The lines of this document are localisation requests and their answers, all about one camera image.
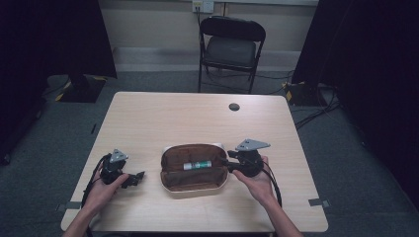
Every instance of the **glue stick label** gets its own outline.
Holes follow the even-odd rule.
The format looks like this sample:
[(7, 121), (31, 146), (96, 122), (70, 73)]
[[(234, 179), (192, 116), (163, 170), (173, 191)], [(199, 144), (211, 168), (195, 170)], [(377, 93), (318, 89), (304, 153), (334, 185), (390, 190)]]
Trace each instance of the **glue stick label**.
[(184, 164), (184, 170), (195, 170), (195, 169), (201, 169), (211, 167), (211, 161), (200, 161), (195, 163), (185, 163)]

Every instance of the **table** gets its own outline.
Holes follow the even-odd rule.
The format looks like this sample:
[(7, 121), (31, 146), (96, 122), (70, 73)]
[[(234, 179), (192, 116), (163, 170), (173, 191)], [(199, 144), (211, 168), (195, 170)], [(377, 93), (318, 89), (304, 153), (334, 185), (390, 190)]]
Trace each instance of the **table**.
[[(236, 103), (240, 109), (229, 109)], [(207, 193), (175, 196), (160, 180), (164, 147), (220, 142), (233, 150), (245, 138), (268, 142), (259, 150), (281, 189), (284, 211), (300, 231), (328, 228), (285, 98), (187, 93), (116, 93), (71, 201), (80, 201), (92, 171), (114, 148), (127, 154), (124, 171), (145, 171), (137, 187), (119, 189), (91, 222), (94, 231), (274, 232), (263, 207), (234, 175)], [(65, 230), (78, 210), (67, 209)]]

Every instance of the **chair backrest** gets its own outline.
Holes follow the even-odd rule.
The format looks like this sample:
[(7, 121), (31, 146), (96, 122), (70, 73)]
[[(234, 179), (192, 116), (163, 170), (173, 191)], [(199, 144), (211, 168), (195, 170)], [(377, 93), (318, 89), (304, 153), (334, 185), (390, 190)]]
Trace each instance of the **chair backrest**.
[(201, 35), (252, 40), (263, 43), (265, 29), (256, 22), (236, 18), (212, 16), (201, 21)]

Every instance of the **hand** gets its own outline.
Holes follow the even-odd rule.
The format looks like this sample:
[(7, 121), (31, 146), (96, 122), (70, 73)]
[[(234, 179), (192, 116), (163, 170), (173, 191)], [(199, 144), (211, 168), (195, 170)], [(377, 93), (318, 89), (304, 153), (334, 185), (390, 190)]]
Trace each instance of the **hand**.
[(102, 170), (103, 164), (99, 166), (98, 171), (93, 178), (96, 181), (93, 184), (93, 188), (90, 194), (87, 196), (86, 203), (83, 208), (90, 209), (94, 214), (97, 214), (112, 198), (116, 193), (117, 188), (129, 177), (129, 174), (120, 175), (111, 184), (105, 185), (100, 179), (100, 170)]
[[(268, 164), (268, 157), (261, 157), (262, 160)], [(264, 164), (264, 169), (269, 172), (266, 164)], [(260, 172), (258, 175), (252, 178), (246, 177), (238, 170), (233, 170), (233, 174), (239, 181), (246, 185), (252, 197), (259, 201), (262, 205), (264, 205), (270, 199), (275, 198), (274, 192), (272, 190), (271, 179), (264, 172)]]

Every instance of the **controller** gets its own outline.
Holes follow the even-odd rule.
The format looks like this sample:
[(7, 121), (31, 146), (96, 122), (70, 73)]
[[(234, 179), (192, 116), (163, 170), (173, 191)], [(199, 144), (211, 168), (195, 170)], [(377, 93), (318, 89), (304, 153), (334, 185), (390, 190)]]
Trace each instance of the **controller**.
[(230, 162), (227, 159), (223, 160), (223, 165), (228, 169), (228, 172), (238, 170), (247, 177), (255, 177), (258, 175), (263, 167), (264, 163), (261, 155), (257, 149), (271, 146), (269, 143), (256, 141), (252, 139), (245, 139), (235, 149), (237, 151), (227, 151), (230, 158), (238, 160), (236, 162)]
[[(109, 185), (113, 183), (121, 174), (123, 174), (123, 167), (126, 164), (127, 155), (120, 150), (115, 149), (113, 154), (108, 154), (103, 157), (103, 167), (101, 171), (101, 179), (104, 184)], [(126, 181), (123, 182), (122, 188), (126, 189), (128, 186), (137, 186), (138, 182), (142, 180), (145, 172), (140, 172), (136, 175), (129, 174)]]

